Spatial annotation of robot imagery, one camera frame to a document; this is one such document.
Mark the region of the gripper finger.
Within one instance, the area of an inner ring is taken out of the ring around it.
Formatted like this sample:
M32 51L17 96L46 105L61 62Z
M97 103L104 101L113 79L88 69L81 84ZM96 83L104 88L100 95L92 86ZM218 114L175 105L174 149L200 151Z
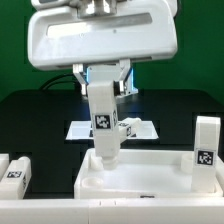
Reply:
M131 72L131 61L129 59L122 59L119 61L120 76L117 81L114 82L114 94L116 96L125 95L127 92L127 80Z
M81 85L81 94L86 95L87 94L87 86L88 81L86 78L86 66L84 64L74 64L73 65L73 75L76 77L78 82Z

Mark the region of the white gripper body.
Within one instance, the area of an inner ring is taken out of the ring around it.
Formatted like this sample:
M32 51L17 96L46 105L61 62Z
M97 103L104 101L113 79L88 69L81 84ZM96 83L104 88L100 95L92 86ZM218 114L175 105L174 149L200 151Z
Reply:
M28 59L40 70L129 59L161 60L177 52L178 0L30 0Z

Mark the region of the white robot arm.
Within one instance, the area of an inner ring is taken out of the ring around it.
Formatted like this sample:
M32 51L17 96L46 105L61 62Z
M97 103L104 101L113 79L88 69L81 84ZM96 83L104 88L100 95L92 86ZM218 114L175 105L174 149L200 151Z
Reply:
M31 0L36 12L28 25L30 63L40 70L73 70L87 92L83 75L91 65L118 64L119 95L134 62L173 57L178 49L174 18L178 0Z

